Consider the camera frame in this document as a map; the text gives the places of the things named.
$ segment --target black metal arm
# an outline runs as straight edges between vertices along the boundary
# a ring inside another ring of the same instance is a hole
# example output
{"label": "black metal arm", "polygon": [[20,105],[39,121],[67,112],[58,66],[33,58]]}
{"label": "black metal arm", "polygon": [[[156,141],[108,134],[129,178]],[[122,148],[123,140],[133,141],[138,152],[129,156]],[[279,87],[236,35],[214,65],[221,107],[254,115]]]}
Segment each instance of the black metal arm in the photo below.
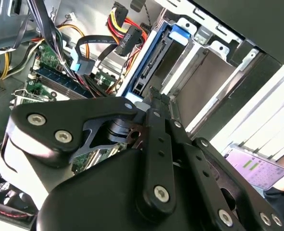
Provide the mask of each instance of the black metal arm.
{"label": "black metal arm", "polygon": [[220,153],[203,138],[192,143],[158,102],[146,112],[121,97],[23,104],[12,111],[7,136],[51,167],[128,143],[57,186],[39,212],[38,231],[284,230],[283,219]]}

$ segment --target motherboard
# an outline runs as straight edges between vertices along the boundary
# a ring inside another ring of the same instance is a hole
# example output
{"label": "motherboard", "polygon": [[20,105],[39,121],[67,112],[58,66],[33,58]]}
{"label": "motherboard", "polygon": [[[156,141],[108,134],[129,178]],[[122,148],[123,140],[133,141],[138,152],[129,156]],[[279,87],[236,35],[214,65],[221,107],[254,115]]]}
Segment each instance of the motherboard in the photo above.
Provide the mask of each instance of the motherboard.
{"label": "motherboard", "polygon": [[[67,77],[59,59],[51,48],[42,44],[35,56],[35,61],[26,79],[23,89],[14,92],[13,106],[24,103],[51,102],[63,100],[90,99],[93,96],[77,82]],[[98,69],[90,76],[103,90],[116,81],[115,76]],[[111,149],[95,150],[78,156],[72,164],[72,171],[78,174],[91,166],[105,160],[126,147],[123,143],[116,144]]]}

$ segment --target silver screw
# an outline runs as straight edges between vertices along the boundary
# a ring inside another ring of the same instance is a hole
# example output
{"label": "silver screw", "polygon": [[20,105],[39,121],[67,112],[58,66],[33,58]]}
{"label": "silver screw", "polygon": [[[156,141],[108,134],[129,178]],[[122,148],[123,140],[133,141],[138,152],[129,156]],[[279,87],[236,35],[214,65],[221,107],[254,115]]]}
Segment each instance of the silver screw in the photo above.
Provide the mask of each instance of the silver screw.
{"label": "silver screw", "polygon": [[178,121],[175,121],[174,123],[175,123],[176,127],[181,128],[181,124]]}
{"label": "silver screw", "polygon": [[160,185],[157,185],[155,187],[154,193],[155,193],[156,198],[159,201],[163,202],[163,203],[168,202],[169,199],[170,199],[170,195],[167,192],[167,190],[164,187],[160,186]]}
{"label": "silver screw", "polygon": [[160,114],[158,112],[153,112],[153,114],[155,114],[155,116],[160,117]]}
{"label": "silver screw", "polygon": [[274,214],[272,214],[272,218],[278,226],[283,226],[281,220]]}
{"label": "silver screw", "polygon": [[39,114],[31,114],[27,117],[27,120],[30,124],[35,126],[41,126],[46,123],[46,119]]}
{"label": "silver screw", "polygon": [[61,143],[69,143],[73,139],[72,135],[68,131],[65,131],[65,130],[57,131],[55,133],[55,138],[57,141]]}
{"label": "silver screw", "polygon": [[225,225],[227,225],[228,227],[232,227],[233,219],[224,209],[219,210],[219,217]]}
{"label": "silver screw", "polygon": [[125,103],[124,105],[125,105],[127,108],[132,109],[132,105],[131,105],[131,104]]}
{"label": "silver screw", "polygon": [[262,219],[262,221],[268,225],[268,226],[271,226],[271,221],[270,219],[264,214],[264,213],[259,213],[260,215],[260,218]]}
{"label": "silver screw", "polygon": [[208,147],[208,144],[206,143],[206,141],[201,140],[200,142],[201,142],[201,144],[204,145],[205,147]]}

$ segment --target red wire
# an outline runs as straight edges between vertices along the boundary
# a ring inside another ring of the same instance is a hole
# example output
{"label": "red wire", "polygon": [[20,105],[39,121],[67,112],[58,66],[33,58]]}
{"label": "red wire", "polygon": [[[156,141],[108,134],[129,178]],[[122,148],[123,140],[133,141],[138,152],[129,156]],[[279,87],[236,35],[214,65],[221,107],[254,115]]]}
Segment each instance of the red wire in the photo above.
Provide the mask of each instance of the red wire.
{"label": "red wire", "polygon": [[114,29],[114,27],[112,27],[110,18],[108,18],[108,26],[109,26],[109,29],[110,29],[117,37],[123,38],[123,35],[120,34],[120,33],[118,33],[118,31],[116,31],[116,30]]}
{"label": "red wire", "polygon": [[13,215],[13,214],[10,214],[10,213],[5,213],[3,211],[0,210],[0,213],[3,214],[3,215],[6,215],[10,218],[25,218],[25,217],[29,217],[29,215],[27,214],[24,214],[24,215]]}
{"label": "red wire", "polygon": [[125,23],[128,23],[128,24],[130,24],[130,25],[133,25],[133,26],[136,26],[137,28],[139,28],[139,29],[142,31],[142,36],[143,36],[144,40],[146,41],[146,39],[147,39],[147,34],[146,34],[146,32],[145,32],[138,24],[134,23],[134,22],[131,21],[129,18],[126,18],[126,19],[125,19]]}

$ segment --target phone screen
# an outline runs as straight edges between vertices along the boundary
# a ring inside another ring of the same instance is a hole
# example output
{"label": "phone screen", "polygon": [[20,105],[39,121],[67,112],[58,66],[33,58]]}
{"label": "phone screen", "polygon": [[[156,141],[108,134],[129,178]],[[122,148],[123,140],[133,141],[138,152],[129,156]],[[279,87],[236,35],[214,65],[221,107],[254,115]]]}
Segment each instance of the phone screen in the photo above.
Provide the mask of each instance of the phone screen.
{"label": "phone screen", "polygon": [[251,185],[263,190],[284,176],[283,167],[246,150],[231,148],[224,157]]}

